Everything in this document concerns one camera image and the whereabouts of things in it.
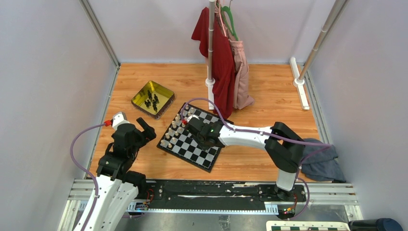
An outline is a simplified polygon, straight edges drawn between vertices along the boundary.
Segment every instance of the wooden table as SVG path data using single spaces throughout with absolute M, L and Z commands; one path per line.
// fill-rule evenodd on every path
M 280 121 L 302 138 L 319 138 L 312 111 L 301 109 L 289 65 L 254 64 L 250 65 L 249 73 L 249 93 L 255 104 L 234 110 L 229 120 L 235 125 L 250 127 L 272 126 L 275 121 Z M 136 119 L 141 116 L 155 129 L 157 137 L 161 137 L 184 102 L 195 97 L 207 97 L 205 78 L 204 64 L 122 64 L 105 119 L 111 119 L 122 111 L 131 123 L 137 124 Z M 130 103 L 149 80 L 176 94 L 176 100 L 159 120 L 146 116 Z M 208 109 L 205 101 L 192 104 Z M 96 172 L 99 159 L 112 142 L 113 132 L 113 128 L 101 130 L 90 165 L 91 172 Z M 242 146 L 223 148 L 211 173 L 207 173 L 158 149 L 158 142 L 156 138 L 141 148 L 131 170 L 155 179 L 276 181 L 278 176 L 278 169 L 267 152 L 259 149 Z

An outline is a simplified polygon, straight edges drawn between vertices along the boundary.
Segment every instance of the red cloth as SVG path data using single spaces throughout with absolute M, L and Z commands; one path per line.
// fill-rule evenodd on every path
M 210 11 L 207 7 L 201 11 L 191 39 L 200 41 L 200 52 L 208 58 L 208 24 Z M 222 117 L 232 114 L 235 86 L 235 66 L 229 40 L 223 35 L 219 25 L 214 21 L 213 31 L 213 61 L 212 77 L 214 103 L 219 108 Z

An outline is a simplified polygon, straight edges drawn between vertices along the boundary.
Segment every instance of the clothing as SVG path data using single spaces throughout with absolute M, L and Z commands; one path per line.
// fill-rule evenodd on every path
M 249 106 L 255 102 L 255 100 L 248 95 L 249 89 L 249 66 L 245 57 L 245 52 L 243 48 L 243 42 L 237 41 L 235 37 L 228 30 L 228 27 L 225 25 L 226 22 L 223 22 L 221 17 L 221 12 L 217 5 L 215 6 L 216 12 L 216 21 L 222 28 L 222 31 L 225 36 L 228 37 L 232 55 L 234 58 L 235 66 L 235 87 L 234 87 L 234 104 L 233 107 L 237 109 L 243 109 L 246 106 Z
M 191 39 L 200 41 L 200 53 L 208 58 L 208 18 L 210 11 L 205 7 L 195 26 Z M 214 23 L 213 31 L 213 60 L 212 77 L 215 79 L 213 86 L 214 103 L 219 108 L 221 115 L 228 118 L 232 114 L 235 87 L 235 66 L 229 40 L 223 35 L 220 28 Z
M 319 140 L 308 138 L 304 139 L 306 142 L 321 143 Z M 303 151 L 303 157 L 308 154 L 321 149 L 319 146 L 306 145 Z M 339 163 L 335 160 L 338 158 L 336 149 L 332 146 L 329 149 L 316 153 L 302 164 L 302 172 L 310 179 L 317 181 L 336 181 L 346 182 Z

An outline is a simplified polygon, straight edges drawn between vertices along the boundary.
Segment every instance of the gray wall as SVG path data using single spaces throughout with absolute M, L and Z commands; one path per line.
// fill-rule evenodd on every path
M 311 73 L 365 218 L 408 229 L 408 1 L 351 1 Z
M 221 0 L 228 5 L 229 0 Z M 203 62 L 191 40 L 208 0 L 90 0 L 122 62 Z M 252 63 L 303 62 L 334 0 L 234 0 L 231 9 Z
M 1 230 L 56 230 L 114 73 L 79 1 L 0 1 Z

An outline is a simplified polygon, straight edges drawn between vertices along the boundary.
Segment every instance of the green hanger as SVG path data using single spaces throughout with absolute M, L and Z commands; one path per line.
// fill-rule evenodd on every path
M 228 17 L 230 18 L 229 21 L 231 22 L 231 27 L 228 24 L 227 19 L 225 18 L 224 12 L 227 12 Z M 228 30 L 231 32 L 231 34 L 235 37 L 235 39 L 237 41 L 239 41 L 238 39 L 238 35 L 235 32 L 235 28 L 234 28 L 234 19 L 232 18 L 232 12 L 231 9 L 228 6 L 223 6 L 221 8 L 221 16 L 222 16 L 222 20 L 224 21 L 225 25 L 227 26 Z

